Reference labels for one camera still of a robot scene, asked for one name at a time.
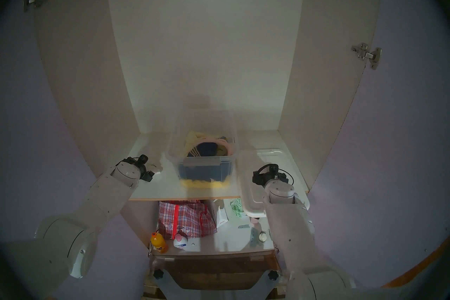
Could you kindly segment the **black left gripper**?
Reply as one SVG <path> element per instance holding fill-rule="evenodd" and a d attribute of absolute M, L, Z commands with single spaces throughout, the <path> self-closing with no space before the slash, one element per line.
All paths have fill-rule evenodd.
<path fill-rule="evenodd" d="M 141 179 L 151 182 L 155 175 L 152 171 L 147 171 L 145 164 L 148 157 L 127 157 L 121 161 L 121 174 L 130 179 Z"/>

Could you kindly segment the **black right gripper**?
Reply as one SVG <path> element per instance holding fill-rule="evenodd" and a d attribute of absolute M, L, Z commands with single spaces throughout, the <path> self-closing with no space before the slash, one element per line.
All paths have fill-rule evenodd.
<path fill-rule="evenodd" d="M 287 172 L 281 170 L 278 164 L 269 163 L 262 166 L 259 170 L 253 171 L 252 182 L 254 184 L 265 187 L 271 180 L 289 183 Z"/>

